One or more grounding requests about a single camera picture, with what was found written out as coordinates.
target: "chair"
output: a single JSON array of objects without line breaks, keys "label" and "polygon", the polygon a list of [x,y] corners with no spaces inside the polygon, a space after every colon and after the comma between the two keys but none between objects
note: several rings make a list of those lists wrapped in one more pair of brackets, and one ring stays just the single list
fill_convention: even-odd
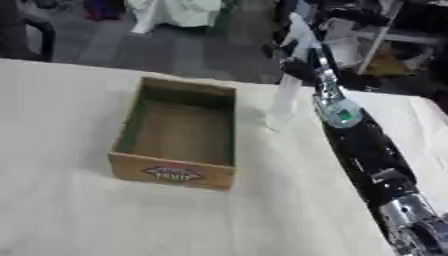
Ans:
[{"label": "chair", "polygon": [[42,33],[40,52],[36,53],[36,60],[51,62],[53,60],[56,42],[56,31],[54,27],[48,21],[30,14],[24,14],[23,18],[26,25],[34,27]]}]

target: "white paper surface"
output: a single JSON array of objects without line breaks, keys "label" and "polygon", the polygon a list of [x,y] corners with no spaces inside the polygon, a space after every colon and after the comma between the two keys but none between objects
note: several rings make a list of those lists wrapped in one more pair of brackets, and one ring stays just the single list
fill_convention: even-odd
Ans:
[{"label": "white paper surface", "polygon": [[137,18],[133,33],[144,34],[168,23],[180,27],[213,26],[221,0],[126,0]]},{"label": "white paper surface", "polygon": [[[151,73],[0,60],[0,255],[392,256],[334,157],[303,88],[280,133],[275,87],[238,88],[229,192],[127,182],[106,152]],[[420,98],[352,93],[448,210],[446,117]]]}]

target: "shelf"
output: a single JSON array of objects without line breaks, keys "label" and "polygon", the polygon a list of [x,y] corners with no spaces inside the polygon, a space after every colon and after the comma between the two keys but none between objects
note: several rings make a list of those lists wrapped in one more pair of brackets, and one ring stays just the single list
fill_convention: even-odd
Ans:
[{"label": "shelf", "polygon": [[[374,39],[377,30],[378,28],[366,28],[352,31],[351,33],[353,33],[353,35],[356,37]],[[438,45],[440,43],[443,43],[444,41],[447,41],[447,38],[440,35],[391,29],[385,36],[384,40]]]}]

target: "clear plastic bottle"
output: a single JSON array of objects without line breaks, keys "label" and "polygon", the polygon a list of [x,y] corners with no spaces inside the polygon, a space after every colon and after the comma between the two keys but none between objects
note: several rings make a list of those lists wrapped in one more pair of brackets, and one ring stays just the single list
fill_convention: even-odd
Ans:
[{"label": "clear plastic bottle", "polygon": [[274,95],[272,106],[266,115],[268,128],[279,131],[291,120],[297,108],[297,96],[301,87],[302,80],[290,75],[283,75]]}]

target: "green light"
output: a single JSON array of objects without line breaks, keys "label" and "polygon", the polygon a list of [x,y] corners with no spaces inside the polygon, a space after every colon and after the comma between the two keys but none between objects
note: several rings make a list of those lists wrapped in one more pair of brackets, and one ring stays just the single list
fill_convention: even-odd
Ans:
[{"label": "green light", "polygon": [[348,112],[346,109],[341,110],[338,112],[338,116],[345,121],[348,121],[352,118],[352,115],[350,114],[350,112]]}]

